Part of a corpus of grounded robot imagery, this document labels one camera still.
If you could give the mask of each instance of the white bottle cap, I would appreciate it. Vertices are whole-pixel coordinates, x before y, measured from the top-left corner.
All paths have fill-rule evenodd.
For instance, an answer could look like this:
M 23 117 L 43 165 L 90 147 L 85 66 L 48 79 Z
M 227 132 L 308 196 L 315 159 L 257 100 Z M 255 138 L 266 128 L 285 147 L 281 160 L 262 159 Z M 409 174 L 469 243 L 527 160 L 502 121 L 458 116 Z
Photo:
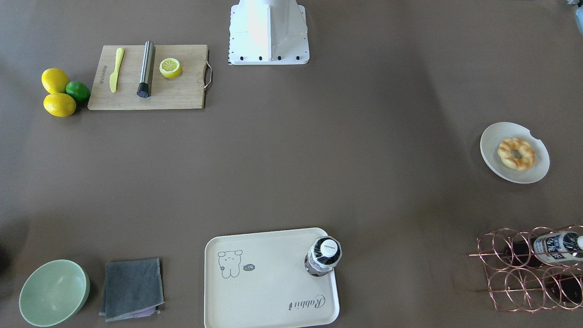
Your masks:
M 322 255 L 325 257 L 332 257 L 338 252 L 338 245 L 334 240 L 326 239 L 322 242 L 322 246 L 320 246 L 320 252 L 322 252 Z

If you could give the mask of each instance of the butter knife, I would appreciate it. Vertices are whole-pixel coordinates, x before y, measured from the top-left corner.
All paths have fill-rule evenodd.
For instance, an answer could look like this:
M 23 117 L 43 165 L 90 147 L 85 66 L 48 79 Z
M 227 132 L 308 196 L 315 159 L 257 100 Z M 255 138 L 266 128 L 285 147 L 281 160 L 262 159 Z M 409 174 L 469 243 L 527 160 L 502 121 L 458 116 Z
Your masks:
M 117 90 L 117 77 L 120 75 L 120 65 L 121 60 L 124 57 L 125 50 L 123 48 L 117 48 L 115 52 L 115 70 L 110 75 L 110 89 L 111 92 L 115 92 Z

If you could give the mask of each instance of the gray towel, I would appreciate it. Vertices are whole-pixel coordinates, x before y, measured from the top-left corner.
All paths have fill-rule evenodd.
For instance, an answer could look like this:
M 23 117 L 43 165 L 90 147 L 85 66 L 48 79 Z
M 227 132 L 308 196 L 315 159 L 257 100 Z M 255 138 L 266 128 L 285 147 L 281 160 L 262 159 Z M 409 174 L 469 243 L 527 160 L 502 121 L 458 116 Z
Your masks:
M 160 259 L 107 264 L 99 309 L 106 322 L 149 316 L 162 303 Z

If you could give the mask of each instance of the wooden cutting board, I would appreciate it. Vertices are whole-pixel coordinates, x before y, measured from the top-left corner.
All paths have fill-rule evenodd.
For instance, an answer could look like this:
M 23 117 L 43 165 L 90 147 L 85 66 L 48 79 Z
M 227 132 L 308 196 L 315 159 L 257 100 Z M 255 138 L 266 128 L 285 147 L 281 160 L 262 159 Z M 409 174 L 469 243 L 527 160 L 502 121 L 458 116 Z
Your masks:
M 125 50 L 120 66 L 117 90 L 111 92 L 110 75 L 115 70 L 115 52 Z M 209 48 L 204 45 L 181 44 L 156 46 L 154 53 L 150 96 L 140 98 L 136 92 L 142 72 L 144 45 L 103 46 L 91 98 L 90 110 L 147 110 L 147 109 L 196 109 L 205 107 L 205 72 Z M 160 62 L 175 58 L 182 66 L 182 73 L 173 79 L 160 74 Z

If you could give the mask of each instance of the metal muddler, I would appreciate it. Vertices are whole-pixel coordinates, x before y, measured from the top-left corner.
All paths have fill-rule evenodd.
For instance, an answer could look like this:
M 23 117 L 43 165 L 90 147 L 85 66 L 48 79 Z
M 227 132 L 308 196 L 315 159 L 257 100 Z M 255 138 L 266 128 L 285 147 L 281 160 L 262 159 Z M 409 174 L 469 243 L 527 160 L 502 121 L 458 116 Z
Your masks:
M 142 61 L 142 73 L 140 74 L 140 85 L 136 94 L 142 98 L 150 96 L 150 86 L 152 84 L 152 62 L 154 60 L 154 43 L 146 41 L 144 48 L 144 59 Z

